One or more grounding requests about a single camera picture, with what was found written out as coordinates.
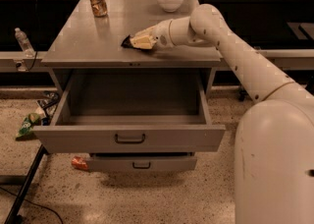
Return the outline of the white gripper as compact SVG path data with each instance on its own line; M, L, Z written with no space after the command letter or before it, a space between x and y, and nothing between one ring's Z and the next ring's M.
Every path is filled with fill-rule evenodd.
M168 49L174 46L170 36L172 20L163 21L156 26L152 26L138 31L131 38L131 45L137 49L150 50Z

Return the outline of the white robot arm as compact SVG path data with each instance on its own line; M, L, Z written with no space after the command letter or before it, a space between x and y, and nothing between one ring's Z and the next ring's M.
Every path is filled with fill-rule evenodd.
M209 4L131 36L138 49L205 43L254 102L235 134L235 224L314 224L314 96L238 37Z

